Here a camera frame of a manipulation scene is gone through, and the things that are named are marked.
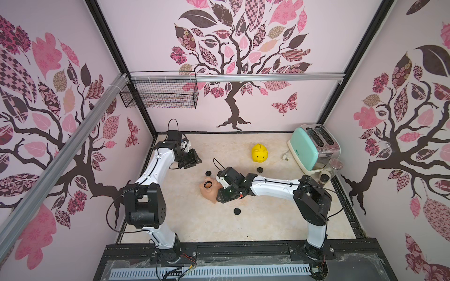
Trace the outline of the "peach piggy bank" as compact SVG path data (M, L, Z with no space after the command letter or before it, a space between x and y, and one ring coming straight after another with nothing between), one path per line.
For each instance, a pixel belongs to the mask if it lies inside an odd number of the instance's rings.
M200 193L201 195L211 201L213 204L216 204L218 191L223 187L216 179L211 177L207 177L205 181L200 184Z

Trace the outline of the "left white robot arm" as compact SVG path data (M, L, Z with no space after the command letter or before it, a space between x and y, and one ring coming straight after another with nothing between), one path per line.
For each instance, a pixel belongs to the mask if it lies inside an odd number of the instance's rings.
M129 184L124 193L125 221L140 232L147 232L158 249L173 249L178 236L167 224L167 206L161 184L173 163L188 169L201 159L187 139L165 140L155 147L153 157L142 176Z

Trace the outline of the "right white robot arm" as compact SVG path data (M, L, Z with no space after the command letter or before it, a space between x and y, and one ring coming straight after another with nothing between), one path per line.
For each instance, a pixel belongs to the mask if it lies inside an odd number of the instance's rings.
M323 248L332 196L312 177L304 175L297 180L270 179L254 173L244 176L231 169L219 172L216 180L222 185L216 199L223 204L246 196L270 196L295 203L308 223L308 245L316 249Z

